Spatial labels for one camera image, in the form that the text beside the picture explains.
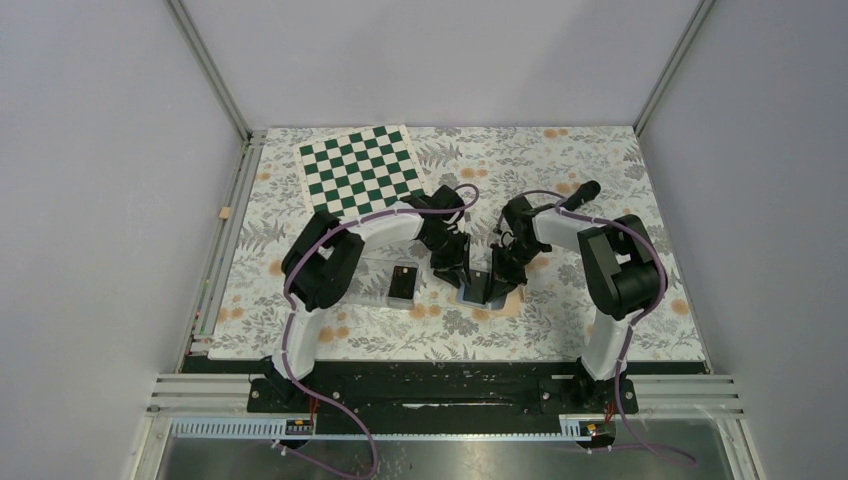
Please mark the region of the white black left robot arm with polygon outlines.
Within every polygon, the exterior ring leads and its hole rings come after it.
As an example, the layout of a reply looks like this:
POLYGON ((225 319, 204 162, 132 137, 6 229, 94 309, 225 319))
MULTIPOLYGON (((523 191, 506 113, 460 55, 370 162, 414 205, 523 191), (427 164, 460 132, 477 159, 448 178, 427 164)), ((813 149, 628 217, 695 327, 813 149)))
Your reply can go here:
POLYGON ((443 185, 432 195, 410 195, 347 220, 327 211, 310 218, 281 263, 290 313, 272 356, 281 376, 271 395, 282 408, 296 411, 309 401, 311 387, 304 378, 314 368, 322 317, 347 293, 364 253, 418 241, 430 253, 436 278, 455 288, 471 281, 470 237, 460 222, 475 202, 443 185))

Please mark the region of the stack of credit cards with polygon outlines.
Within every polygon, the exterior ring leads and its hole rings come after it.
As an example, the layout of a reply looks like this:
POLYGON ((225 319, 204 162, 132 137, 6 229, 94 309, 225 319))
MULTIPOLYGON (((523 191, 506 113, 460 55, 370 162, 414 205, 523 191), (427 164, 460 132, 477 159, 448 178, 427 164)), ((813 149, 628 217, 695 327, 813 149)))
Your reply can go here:
POLYGON ((392 269, 387 298, 391 301, 412 302, 416 291, 418 268, 396 265, 392 269))

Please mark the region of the beige leather card holder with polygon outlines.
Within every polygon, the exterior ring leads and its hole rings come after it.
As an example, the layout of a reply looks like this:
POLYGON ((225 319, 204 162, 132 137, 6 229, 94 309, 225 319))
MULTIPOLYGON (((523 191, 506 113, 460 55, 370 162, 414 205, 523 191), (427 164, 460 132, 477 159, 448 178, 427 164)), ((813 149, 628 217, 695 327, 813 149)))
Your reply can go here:
POLYGON ((471 269, 466 281, 460 284, 454 300, 460 305, 506 313, 518 309, 525 299, 523 285, 508 283, 491 272, 471 269))

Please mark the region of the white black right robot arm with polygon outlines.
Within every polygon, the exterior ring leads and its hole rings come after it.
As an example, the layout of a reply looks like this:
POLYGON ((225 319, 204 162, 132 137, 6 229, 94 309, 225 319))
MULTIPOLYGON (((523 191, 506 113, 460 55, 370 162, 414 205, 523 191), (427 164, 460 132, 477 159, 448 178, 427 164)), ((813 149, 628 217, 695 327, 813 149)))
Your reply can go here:
POLYGON ((598 182, 589 181, 554 204, 534 207, 526 195, 511 199, 498 220, 508 226, 510 242, 493 244, 490 272, 473 274, 462 289, 471 302, 489 304, 526 284, 526 268, 539 254, 554 247, 578 253, 596 318, 579 359, 584 377, 575 382, 573 396, 589 412, 612 400, 610 381, 625 369, 631 327, 667 289, 665 269, 638 216, 608 220, 578 213, 600 191, 598 182))

